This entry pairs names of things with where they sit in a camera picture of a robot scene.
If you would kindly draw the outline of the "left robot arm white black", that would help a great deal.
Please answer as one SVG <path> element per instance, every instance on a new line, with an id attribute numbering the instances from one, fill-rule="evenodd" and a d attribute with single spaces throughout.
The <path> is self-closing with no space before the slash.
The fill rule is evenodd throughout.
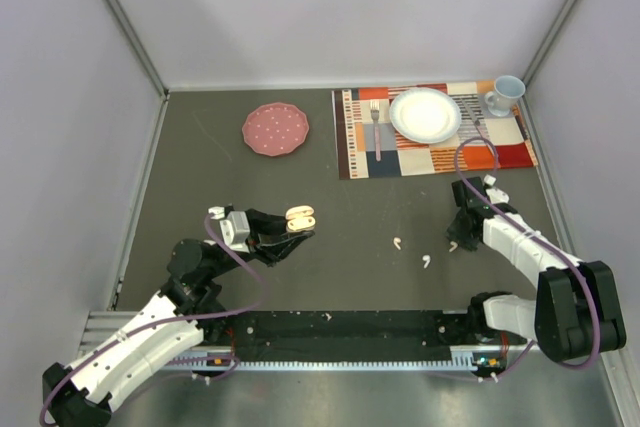
<path id="1" fill-rule="evenodd" d="M 42 375 L 43 426 L 105 426 L 113 413 L 145 381 L 203 342 L 226 334 L 226 318 L 248 313 L 258 301 L 225 309 L 218 301 L 218 277 L 243 269 L 258 284 L 250 266 L 273 267 L 314 234 L 309 205 L 283 215 L 233 206 L 208 209 L 207 239 L 179 241 L 170 255 L 168 280 L 123 327 L 98 347 L 67 364 L 52 364 Z"/>

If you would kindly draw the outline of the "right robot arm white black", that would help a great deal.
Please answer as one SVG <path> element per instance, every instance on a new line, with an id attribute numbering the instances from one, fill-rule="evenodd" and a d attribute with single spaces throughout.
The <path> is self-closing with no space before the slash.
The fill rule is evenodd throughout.
<path id="1" fill-rule="evenodd" d="M 487 343 L 501 332 L 513 333 L 535 342 L 556 363 L 625 347 L 611 268 L 553 245 L 527 224 L 494 182 L 491 176 L 453 182 L 458 211 L 446 236 L 461 249 L 484 245 L 502 255 L 531 283 L 536 297 L 525 300 L 501 291 L 474 296 L 466 319 L 469 335 Z"/>

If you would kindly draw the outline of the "white earbud charging case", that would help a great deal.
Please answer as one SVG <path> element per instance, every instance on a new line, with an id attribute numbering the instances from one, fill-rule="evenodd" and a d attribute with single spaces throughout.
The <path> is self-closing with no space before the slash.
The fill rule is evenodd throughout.
<path id="1" fill-rule="evenodd" d="M 314 209 L 309 205 L 289 208 L 285 213 L 285 220 L 286 229 L 291 233 L 311 231 L 316 225 Z"/>

